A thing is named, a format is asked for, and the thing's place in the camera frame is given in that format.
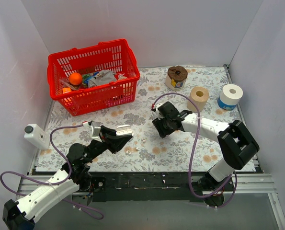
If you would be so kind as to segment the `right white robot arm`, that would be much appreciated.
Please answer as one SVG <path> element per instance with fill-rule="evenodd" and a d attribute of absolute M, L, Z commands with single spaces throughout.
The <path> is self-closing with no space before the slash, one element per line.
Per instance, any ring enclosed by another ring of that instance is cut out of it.
<path fill-rule="evenodd" d="M 197 181 L 203 189 L 217 190 L 224 180 L 235 170 L 241 170 L 260 150 L 260 147 L 244 123 L 218 122 L 199 118 L 189 110 L 178 111 L 170 103 L 153 105 L 151 110 L 157 114 L 152 121 L 161 138 L 179 130 L 195 133 L 219 144 L 223 158 Z"/>

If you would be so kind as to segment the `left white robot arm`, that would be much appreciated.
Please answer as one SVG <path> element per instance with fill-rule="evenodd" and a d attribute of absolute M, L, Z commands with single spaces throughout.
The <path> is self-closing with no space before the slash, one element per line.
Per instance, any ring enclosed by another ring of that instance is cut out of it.
<path fill-rule="evenodd" d="M 110 129 L 92 121 L 81 126 L 89 131 L 90 144 L 72 144 L 64 156 L 66 163 L 52 177 L 31 193 L 4 204 L 2 219 L 8 229 L 32 230 L 47 211 L 67 196 L 77 191 L 92 195 L 100 187 L 90 175 L 88 164 L 107 150 L 116 154 L 134 136 L 130 125 Z"/>

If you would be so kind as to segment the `white oval earbud charging case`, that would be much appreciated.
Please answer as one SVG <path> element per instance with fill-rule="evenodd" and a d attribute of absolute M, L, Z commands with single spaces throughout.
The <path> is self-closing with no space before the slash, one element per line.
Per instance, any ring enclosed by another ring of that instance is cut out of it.
<path fill-rule="evenodd" d="M 121 125 L 117 126 L 115 129 L 116 136 L 134 136 L 133 129 L 131 125 Z"/>

